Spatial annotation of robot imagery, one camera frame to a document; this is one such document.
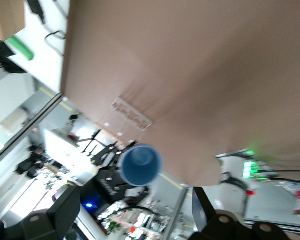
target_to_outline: screw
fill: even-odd
[[[267,232],[267,233],[272,231],[271,227],[265,223],[261,224],[259,227],[262,231]]]
[[[30,222],[36,222],[36,221],[38,221],[40,219],[40,217],[39,216],[33,216],[32,218],[30,218]]]
[[[222,222],[223,224],[227,224],[229,223],[229,218],[227,218],[226,216],[221,216],[219,217],[220,222]]]

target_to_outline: red light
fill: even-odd
[[[248,196],[255,196],[257,193],[255,191],[246,191],[246,193]]]

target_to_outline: cardboard box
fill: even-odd
[[[0,39],[6,40],[25,28],[25,1],[0,0]]]

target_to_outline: green marker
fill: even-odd
[[[24,45],[16,36],[12,36],[6,40],[9,44],[14,46],[20,53],[22,53],[28,61],[34,59],[35,54]]]

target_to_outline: desk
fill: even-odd
[[[45,13],[48,27],[53,31],[61,30],[66,33],[68,20],[62,16],[55,3],[52,0],[39,0],[39,2]],[[66,13],[69,12],[69,0],[58,0],[58,3]],[[45,43],[45,36],[49,33],[42,26],[39,17],[31,12],[27,1],[24,1],[24,17],[25,28],[18,32],[16,36],[34,52],[34,59],[27,61],[21,53],[7,43],[15,53],[9,59],[29,72],[48,88],[59,93],[64,58],[59,56]],[[58,40],[52,36],[49,38],[49,41],[61,52],[64,52],[65,40]]]

